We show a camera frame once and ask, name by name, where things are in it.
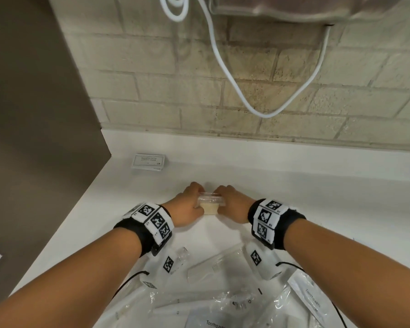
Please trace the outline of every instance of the white comb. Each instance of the white comb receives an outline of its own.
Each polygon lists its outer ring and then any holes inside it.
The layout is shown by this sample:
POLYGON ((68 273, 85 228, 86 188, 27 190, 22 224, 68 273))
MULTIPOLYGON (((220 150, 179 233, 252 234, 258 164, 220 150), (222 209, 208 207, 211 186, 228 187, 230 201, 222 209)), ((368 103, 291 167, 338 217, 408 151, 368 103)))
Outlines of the white comb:
POLYGON ((233 254, 239 254, 243 251, 243 246, 243 243, 239 243, 224 250, 222 253, 189 268, 187 270, 188 283, 198 283, 221 271, 233 254))

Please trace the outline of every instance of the brown wall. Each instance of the brown wall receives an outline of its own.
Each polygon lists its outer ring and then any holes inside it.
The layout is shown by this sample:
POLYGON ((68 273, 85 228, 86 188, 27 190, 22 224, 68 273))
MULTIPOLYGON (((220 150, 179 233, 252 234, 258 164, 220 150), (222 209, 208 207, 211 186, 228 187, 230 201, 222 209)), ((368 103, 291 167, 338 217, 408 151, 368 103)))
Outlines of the brown wall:
POLYGON ((109 157, 48 0, 0 0, 0 301, 109 157))

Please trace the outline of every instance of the plastic container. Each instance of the plastic container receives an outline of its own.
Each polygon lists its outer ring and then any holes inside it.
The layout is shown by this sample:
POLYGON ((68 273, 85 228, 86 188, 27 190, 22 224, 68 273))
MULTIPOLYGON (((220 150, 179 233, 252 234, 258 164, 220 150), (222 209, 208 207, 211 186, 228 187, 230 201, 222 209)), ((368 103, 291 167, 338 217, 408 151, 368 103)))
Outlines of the plastic container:
POLYGON ((197 205, 204 209, 204 215, 216 215, 219 206, 224 206, 223 197, 217 193, 200 193, 197 199, 197 205))

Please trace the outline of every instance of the brick wall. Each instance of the brick wall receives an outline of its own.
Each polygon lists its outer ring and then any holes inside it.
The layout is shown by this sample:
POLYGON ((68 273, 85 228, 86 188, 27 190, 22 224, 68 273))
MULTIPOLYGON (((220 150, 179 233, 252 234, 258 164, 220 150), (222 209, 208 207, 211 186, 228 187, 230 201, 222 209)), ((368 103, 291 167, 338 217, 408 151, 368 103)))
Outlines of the brick wall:
MULTIPOLYGON (((281 115, 247 112, 196 0, 181 24, 158 0, 51 0, 103 127, 410 150, 410 0, 333 27, 319 76, 281 115)), ((304 82, 323 27, 214 17, 219 50, 257 110, 304 82)))

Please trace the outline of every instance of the person's left hand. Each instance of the person's left hand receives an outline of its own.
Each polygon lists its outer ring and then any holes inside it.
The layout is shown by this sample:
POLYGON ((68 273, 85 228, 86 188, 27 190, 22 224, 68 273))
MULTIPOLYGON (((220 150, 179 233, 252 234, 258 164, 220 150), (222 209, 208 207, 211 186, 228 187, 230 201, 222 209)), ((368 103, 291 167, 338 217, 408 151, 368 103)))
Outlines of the person's left hand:
POLYGON ((199 183, 191 182, 183 193, 179 193, 172 200, 162 204, 169 211, 175 227, 188 226, 204 215, 202 207, 195 208, 200 192, 205 192, 203 186, 199 183))

